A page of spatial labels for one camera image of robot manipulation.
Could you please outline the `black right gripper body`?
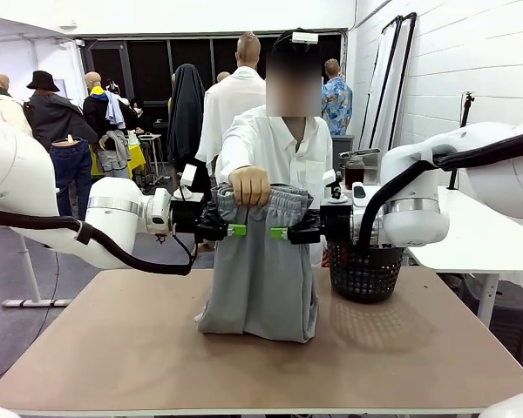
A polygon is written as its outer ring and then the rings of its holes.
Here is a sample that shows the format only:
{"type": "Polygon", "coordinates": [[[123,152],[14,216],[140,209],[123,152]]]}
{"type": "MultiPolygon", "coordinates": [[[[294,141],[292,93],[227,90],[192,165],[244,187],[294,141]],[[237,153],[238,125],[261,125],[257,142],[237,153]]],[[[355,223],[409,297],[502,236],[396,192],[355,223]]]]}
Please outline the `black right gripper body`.
{"type": "Polygon", "coordinates": [[[321,206],[321,228],[327,242],[351,242],[351,203],[321,206]]]}

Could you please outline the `person's right hand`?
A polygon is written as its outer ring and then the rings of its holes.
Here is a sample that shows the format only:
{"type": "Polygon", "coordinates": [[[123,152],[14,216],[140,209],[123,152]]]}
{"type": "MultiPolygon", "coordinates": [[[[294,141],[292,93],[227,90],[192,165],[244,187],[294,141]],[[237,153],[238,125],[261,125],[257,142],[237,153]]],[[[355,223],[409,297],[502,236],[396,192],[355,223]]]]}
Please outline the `person's right hand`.
{"type": "Polygon", "coordinates": [[[241,206],[265,206],[271,193],[267,172],[249,165],[233,170],[228,176],[234,199],[241,206]]]}

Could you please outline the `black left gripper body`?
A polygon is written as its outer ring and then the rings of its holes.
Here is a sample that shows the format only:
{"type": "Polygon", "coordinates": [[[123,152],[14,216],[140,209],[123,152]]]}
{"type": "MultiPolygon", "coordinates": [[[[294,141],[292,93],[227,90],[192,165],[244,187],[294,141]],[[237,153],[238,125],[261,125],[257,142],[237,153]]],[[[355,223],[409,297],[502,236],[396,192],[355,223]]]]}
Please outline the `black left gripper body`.
{"type": "Polygon", "coordinates": [[[171,234],[189,233],[195,242],[209,239],[205,212],[209,204],[204,201],[177,200],[170,203],[171,234]]]}

